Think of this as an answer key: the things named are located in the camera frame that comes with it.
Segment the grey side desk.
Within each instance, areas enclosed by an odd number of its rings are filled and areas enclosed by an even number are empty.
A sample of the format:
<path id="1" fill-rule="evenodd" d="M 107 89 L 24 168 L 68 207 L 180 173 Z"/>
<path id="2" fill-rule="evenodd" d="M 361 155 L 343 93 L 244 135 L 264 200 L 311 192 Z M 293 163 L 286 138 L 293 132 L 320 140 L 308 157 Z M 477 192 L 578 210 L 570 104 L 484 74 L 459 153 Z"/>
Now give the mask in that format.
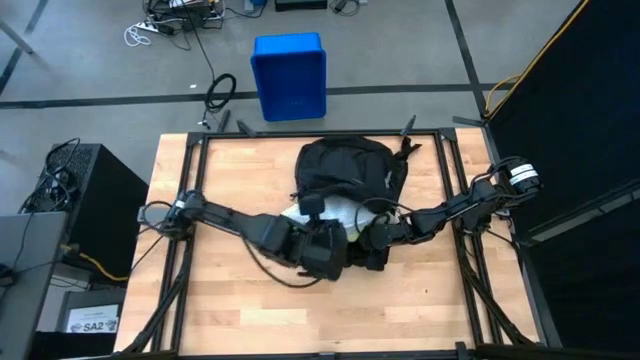
<path id="1" fill-rule="evenodd" d="M 14 283 L 0 286 L 0 360 L 25 360 L 59 259 L 65 212 L 0 216 L 0 265 Z"/>

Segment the grey power adapter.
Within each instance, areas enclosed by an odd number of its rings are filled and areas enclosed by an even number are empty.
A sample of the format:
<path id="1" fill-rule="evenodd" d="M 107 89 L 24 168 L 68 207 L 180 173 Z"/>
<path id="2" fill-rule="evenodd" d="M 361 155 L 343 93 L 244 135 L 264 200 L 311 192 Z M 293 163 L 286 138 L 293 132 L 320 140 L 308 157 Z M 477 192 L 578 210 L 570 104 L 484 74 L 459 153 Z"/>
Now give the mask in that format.
<path id="1" fill-rule="evenodd" d="M 368 0 L 331 0 L 329 8 L 336 15 L 349 17 L 356 15 L 367 3 Z"/>

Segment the white SA2 label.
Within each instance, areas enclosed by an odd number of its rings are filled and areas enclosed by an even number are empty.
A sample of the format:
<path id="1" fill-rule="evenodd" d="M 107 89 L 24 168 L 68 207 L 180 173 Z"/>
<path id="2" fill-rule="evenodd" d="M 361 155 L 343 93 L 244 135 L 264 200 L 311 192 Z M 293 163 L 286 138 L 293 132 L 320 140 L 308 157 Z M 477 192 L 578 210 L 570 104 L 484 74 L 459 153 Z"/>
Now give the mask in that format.
<path id="1" fill-rule="evenodd" d="M 117 304 L 71 309 L 65 325 L 65 332 L 116 333 L 119 325 L 118 310 Z"/>

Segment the grey mounting plate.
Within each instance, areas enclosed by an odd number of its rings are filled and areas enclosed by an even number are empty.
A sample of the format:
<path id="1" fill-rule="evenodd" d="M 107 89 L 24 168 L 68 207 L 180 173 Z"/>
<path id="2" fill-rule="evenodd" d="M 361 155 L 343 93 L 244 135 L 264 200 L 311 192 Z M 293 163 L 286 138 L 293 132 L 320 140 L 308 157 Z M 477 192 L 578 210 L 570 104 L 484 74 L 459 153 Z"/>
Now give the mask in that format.
<path id="1" fill-rule="evenodd" d="M 137 221 L 140 224 L 151 223 L 157 224 L 164 221 L 170 207 L 167 205 L 151 205 L 149 207 L 142 206 L 137 213 Z"/>

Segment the black computer tower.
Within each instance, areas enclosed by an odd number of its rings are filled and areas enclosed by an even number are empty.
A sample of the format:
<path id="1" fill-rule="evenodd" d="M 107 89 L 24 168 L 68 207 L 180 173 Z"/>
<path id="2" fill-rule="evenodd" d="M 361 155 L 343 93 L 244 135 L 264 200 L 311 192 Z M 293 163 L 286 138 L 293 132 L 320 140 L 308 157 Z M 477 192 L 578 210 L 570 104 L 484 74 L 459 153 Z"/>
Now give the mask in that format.
<path id="1" fill-rule="evenodd" d="M 129 275 L 148 185 L 102 144 L 56 144 L 28 206 L 68 214 L 63 263 L 106 281 Z"/>

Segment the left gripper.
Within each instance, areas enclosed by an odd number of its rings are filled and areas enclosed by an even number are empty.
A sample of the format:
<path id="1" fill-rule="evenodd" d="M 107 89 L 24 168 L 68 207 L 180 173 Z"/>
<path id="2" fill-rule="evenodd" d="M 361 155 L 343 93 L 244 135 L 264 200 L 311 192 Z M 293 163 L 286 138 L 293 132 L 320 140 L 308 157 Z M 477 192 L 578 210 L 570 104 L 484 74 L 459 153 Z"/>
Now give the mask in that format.
<path id="1" fill-rule="evenodd" d="M 300 276 L 338 280 L 347 262 L 348 237 L 338 220 L 314 223 L 305 238 L 299 264 Z"/>

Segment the white power strip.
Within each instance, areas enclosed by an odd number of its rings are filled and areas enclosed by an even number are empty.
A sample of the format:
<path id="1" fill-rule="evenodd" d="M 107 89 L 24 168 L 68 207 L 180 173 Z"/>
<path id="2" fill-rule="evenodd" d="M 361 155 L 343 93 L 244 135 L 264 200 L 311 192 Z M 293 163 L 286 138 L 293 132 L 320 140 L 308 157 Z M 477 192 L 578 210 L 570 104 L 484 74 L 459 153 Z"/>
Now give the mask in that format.
<path id="1" fill-rule="evenodd" d="M 150 46 L 152 41 L 149 37 L 143 35 L 143 32 L 166 36 L 161 32 L 160 27 L 150 22 L 138 22 L 124 30 L 124 42 L 129 47 Z"/>

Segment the black box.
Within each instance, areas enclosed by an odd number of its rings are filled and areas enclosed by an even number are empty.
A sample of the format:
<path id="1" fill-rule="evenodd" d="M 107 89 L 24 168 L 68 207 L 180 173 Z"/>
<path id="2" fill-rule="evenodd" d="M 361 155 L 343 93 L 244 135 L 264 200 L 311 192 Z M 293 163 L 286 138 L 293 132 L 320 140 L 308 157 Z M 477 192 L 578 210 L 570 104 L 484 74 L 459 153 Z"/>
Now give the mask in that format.
<path id="1" fill-rule="evenodd" d="M 104 289 L 104 290 L 91 290 L 84 292 L 67 292 L 63 297 L 61 311 L 57 322 L 56 330 L 65 334 L 81 334 L 81 333 L 66 333 L 65 325 L 71 309 L 93 307 L 101 305 L 117 304 L 119 306 L 119 324 L 121 313 L 124 304 L 126 290 L 125 289 Z M 116 333 L 95 333 L 90 335 L 99 335 L 106 340 L 106 344 L 109 347 L 113 347 L 116 339 Z"/>

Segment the large black partition curtain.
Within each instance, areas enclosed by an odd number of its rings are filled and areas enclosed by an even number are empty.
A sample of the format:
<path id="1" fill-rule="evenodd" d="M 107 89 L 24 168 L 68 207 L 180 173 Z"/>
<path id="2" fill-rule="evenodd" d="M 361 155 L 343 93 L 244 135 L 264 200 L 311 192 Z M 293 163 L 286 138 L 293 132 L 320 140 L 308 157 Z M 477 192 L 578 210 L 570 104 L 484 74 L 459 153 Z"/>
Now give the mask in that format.
<path id="1" fill-rule="evenodd" d="M 489 130 L 543 185 L 512 217 L 550 341 L 640 360 L 640 0 L 581 0 Z"/>

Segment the flat black device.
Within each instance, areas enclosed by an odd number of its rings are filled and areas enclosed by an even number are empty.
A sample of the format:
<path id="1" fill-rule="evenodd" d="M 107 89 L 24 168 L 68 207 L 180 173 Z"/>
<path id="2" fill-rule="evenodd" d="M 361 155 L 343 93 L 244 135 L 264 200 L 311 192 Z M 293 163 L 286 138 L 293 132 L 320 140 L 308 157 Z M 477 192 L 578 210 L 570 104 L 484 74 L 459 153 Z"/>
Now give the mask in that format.
<path id="1" fill-rule="evenodd" d="M 276 12 L 328 8 L 328 0 L 274 0 L 274 4 Z"/>

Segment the black fabric backpack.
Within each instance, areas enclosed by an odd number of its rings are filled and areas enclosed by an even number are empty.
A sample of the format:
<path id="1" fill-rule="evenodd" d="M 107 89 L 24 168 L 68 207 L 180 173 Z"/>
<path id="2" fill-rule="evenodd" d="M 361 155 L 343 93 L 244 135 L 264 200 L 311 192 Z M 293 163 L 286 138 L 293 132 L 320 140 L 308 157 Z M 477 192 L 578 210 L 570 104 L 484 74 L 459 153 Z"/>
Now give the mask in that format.
<path id="1" fill-rule="evenodd" d="M 366 207 L 374 214 L 395 212 L 408 175 L 408 159 L 420 148 L 405 136 L 396 152 L 381 142 L 360 135 L 328 136 L 304 145 L 295 164 L 298 200 L 307 194 L 340 196 Z M 366 250 L 348 245 L 347 266 L 382 271 L 390 247 Z"/>

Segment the white mesh pouch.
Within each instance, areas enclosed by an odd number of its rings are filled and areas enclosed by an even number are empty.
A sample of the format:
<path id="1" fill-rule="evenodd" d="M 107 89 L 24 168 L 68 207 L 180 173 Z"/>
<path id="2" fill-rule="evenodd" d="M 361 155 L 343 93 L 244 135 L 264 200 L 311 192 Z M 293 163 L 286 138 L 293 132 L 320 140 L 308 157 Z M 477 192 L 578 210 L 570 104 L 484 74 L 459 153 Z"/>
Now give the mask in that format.
<path id="1" fill-rule="evenodd" d="M 371 222 L 390 224 L 399 222 L 398 215 L 393 212 L 374 214 L 366 207 L 359 207 L 357 202 L 340 196 L 329 196 L 324 200 L 325 210 L 320 214 L 322 220 L 339 220 L 345 228 L 349 242 L 355 242 L 359 233 Z"/>

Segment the blue plastic bin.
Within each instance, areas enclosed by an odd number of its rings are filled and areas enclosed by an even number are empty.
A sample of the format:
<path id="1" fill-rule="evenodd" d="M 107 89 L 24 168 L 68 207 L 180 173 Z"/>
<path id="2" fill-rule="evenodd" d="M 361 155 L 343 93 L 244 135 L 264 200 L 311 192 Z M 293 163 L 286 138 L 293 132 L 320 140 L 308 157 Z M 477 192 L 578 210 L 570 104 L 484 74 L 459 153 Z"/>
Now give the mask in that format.
<path id="1" fill-rule="evenodd" d="M 258 36 L 250 63 L 265 121 L 326 115 L 327 54 L 318 33 Z"/>

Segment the grey metal leg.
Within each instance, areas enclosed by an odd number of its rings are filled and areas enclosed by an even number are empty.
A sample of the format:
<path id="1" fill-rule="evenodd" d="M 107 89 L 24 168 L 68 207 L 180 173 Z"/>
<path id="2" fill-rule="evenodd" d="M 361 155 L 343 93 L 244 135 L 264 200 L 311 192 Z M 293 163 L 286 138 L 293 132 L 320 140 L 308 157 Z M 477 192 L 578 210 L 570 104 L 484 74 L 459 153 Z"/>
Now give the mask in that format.
<path id="1" fill-rule="evenodd" d="M 0 19 L 0 30 L 4 32 L 20 50 L 26 52 L 27 54 L 34 53 L 34 49 L 15 30 L 13 30 L 9 24 L 7 24 L 2 19 Z"/>

